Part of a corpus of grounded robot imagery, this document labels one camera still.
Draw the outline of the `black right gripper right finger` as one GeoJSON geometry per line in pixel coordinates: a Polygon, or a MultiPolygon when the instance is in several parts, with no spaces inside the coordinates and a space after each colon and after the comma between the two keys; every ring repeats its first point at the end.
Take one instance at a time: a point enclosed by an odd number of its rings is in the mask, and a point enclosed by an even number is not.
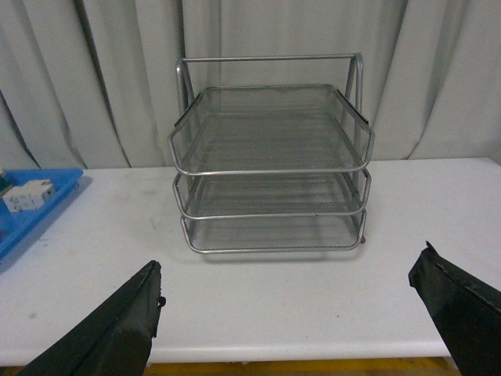
{"type": "Polygon", "coordinates": [[[427,243],[408,274],[462,375],[500,374],[500,291],[427,243]]]}

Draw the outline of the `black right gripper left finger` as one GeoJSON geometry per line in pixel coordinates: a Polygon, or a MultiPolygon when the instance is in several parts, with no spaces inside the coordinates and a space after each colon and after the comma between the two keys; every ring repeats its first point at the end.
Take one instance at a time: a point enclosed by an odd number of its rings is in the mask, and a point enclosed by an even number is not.
{"type": "Polygon", "coordinates": [[[20,375],[141,375],[157,336],[161,266],[150,261],[20,375]]]}

